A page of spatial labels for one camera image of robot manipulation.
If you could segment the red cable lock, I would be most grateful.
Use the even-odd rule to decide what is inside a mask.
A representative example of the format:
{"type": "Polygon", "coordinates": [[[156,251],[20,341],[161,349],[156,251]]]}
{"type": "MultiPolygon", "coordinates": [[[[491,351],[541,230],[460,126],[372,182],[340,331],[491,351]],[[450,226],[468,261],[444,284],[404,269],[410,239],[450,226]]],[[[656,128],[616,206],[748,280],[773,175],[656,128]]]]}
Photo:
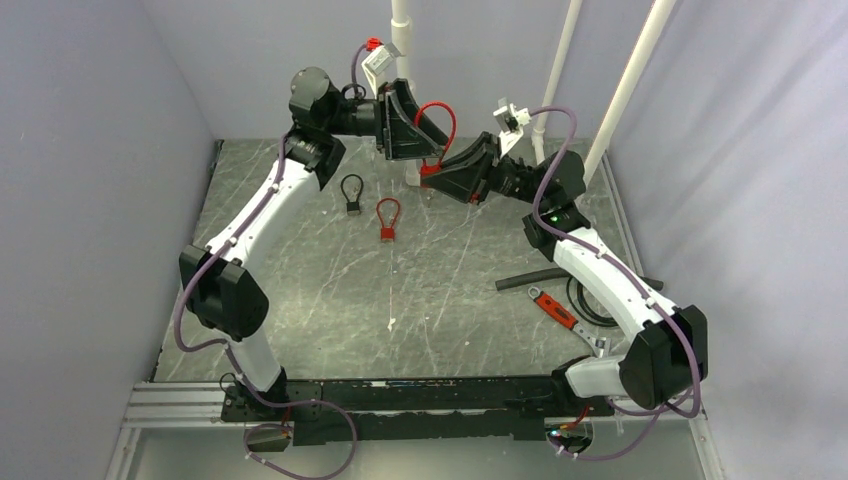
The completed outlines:
{"type": "Polygon", "coordinates": [[[431,101],[431,102],[423,104],[418,109],[418,111],[416,112],[416,115],[415,115],[415,118],[414,118],[414,125],[415,126],[419,125],[420,121],[425,117],[425,112],[429,108],[441,108],[448,113],[448,115],[450,116],[450,120],[451,120],[451,131],[450,131],[449,135],[445,135],[439,128],[437,128],[437,131],[439,132],[439,134],[442,137],[444,137],[446,139],[446,141],[441,146],[442,151],[439,154],[438,159],[433,164],[428,164],[426,160],[422,161],[422,165],[419,169],[419,173],[420,173],[421,176],[436,173],[441,169],[443,159],[445,158],[446,154],[448,153],[448,150],[450,149],[450,147],[451,147],[451,145],[452,145],[452,143],[455,139],[456,132],[457,132],[457,118],[456,118],[455,112],[453,111],[453,109],[450,105],[448,105],[444,102],[441,102],[441,101],[431,101]]]}
{"type": "Polygon", "coordinates": [[[380,226],[380,241],[393,243],[396,239],[396,224],[402,213],[401,203],[394,197],[381,198],[375,206],[375,213],[380,226]]]}

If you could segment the black cable lock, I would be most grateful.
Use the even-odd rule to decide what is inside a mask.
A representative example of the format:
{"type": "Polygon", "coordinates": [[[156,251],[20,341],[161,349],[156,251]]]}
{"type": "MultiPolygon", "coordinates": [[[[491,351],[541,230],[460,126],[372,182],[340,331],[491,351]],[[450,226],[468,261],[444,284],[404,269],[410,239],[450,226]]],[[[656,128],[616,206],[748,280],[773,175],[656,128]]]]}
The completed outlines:
{"type": "Polygon", "coordinates": [[[340,181],[339,187],[346,202],[346,214],[348,216],[360,215],[360,198],[364,187],[362,177],[355,173],[345,175],[340,181]]]}

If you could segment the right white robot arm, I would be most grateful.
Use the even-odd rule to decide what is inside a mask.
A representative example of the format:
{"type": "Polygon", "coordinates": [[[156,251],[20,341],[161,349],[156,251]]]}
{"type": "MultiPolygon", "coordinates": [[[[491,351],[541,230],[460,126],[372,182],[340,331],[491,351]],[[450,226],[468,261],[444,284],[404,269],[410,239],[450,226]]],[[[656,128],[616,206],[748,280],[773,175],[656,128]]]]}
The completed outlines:
{"type": "Polygon", "coordinates": [[[664,297],[607,247],[577,208],[583,175],[582,158],[567,146],[532,167],[483,133],[441,165],[424,166],[421,183],[463,203],[478,204],[491,192],[530,203],[523,220],[528,242],[586,288],[624,335],[624,354],[565,365],[550,391],[557,411],[574,415],[590,398],[627,397],[649,412],[693,418],[708,373],[706,317],[664,297]]]}

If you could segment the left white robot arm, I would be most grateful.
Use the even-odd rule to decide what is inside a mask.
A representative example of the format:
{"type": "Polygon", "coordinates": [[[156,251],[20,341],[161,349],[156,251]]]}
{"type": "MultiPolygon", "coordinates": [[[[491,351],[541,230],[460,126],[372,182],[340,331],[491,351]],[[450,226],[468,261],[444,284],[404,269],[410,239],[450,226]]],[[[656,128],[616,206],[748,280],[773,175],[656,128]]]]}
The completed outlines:
{"type": "Polygon", "coordinates": [[[379,86],[373,98],[347,96],[321,68],[297,72],[290,85],[293,125],[258,190],[205,245],[186,246],[178,264],[183,291],[172,325],[186,353],[225,349],[248,407],[264,420],[287,406],[285,369],[263,330],[270,302],[253,276],[286,224],[331,182],[345,154],[343,136],[369,136],[388,160],[440,156],[449,137],[421,113],[405,79],[379,86]]]}

